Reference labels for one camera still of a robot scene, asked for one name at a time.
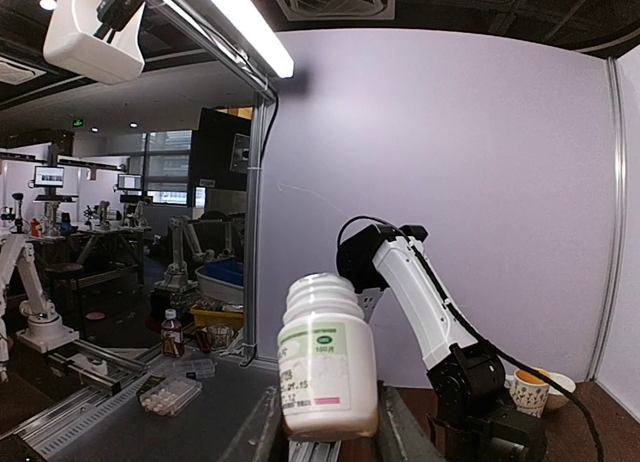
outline black ceiling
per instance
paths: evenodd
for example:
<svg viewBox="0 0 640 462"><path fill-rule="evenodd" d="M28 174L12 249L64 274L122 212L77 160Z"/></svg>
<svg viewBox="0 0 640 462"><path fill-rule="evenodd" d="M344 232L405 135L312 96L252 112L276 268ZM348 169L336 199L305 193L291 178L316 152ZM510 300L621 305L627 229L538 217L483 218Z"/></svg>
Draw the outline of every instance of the black ceiling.
<svg viewBox="0 0 640 462"><path fill-rule="evenodd" d="M337 27L450 30L571 50L604 44L606 48L589 52L599 57L620 56L640 42L640 0L396 0L394 20L307 22L288 21L276 0L254 1L277 31ZM0 55L47 71L19 86L0 83L0 110L52 91L91 83L44 61L42 45L50 16L38 6L38 0L0 0ZM164 55L197 47L152 10L145 12L140 45L147 61L155 59L146 70L208 58L197 54L163 62ZM71 82L60 84L65 80Z"/></svg>

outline paper cup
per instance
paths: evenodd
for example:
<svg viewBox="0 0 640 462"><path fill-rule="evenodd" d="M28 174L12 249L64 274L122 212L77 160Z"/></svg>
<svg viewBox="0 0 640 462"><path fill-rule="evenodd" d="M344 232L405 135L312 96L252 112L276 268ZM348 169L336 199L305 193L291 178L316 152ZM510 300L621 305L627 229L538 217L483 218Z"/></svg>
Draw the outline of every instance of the paper cup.
<svg viewBox="0 0 640 462"><path fill-rule="evenodd" d="M542 369L536 370L550 377L548 372ZM549 398L549 385L524 370L518 369L513 374L509 393L520 412L541 417Z"/></svg>

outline pink stripe on label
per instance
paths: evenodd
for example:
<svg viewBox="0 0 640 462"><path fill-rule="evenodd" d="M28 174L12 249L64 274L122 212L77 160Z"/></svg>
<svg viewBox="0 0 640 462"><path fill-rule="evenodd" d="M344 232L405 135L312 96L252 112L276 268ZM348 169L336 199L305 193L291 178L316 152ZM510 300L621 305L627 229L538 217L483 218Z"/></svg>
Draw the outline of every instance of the pink stripe on label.
<svg viewBox="0 0 640 462"><path fill-rule="evenodd" d="M323 399L313 399L315 405L335 405L340 403L340 397L325 397Z"/></svg>

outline white bottle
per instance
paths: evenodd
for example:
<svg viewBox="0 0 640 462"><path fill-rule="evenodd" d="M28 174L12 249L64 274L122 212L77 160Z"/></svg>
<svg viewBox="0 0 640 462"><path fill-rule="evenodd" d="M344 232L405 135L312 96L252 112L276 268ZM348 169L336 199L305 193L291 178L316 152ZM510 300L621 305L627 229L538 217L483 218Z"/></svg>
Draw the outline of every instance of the white bottle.
<svg viewBox="0 0 640 462"><path fill-rule="evenodd" d="M278 365L289 438L372 437L378 428L371 329L351 283L309 275L289 288Z"/></svg>

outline yellow bin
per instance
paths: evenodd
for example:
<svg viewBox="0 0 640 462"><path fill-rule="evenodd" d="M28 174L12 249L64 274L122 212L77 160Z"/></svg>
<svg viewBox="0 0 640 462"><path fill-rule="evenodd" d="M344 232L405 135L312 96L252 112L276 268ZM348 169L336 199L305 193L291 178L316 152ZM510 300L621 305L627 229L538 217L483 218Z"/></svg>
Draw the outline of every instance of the yellow bin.
<svg viewBox="0 0 640 462"><path fill-rule="evenodd" d="M242 328L243 316L237 312L218 312L215 310L191 309L196 327L228 325L236 332Z"/></svg>

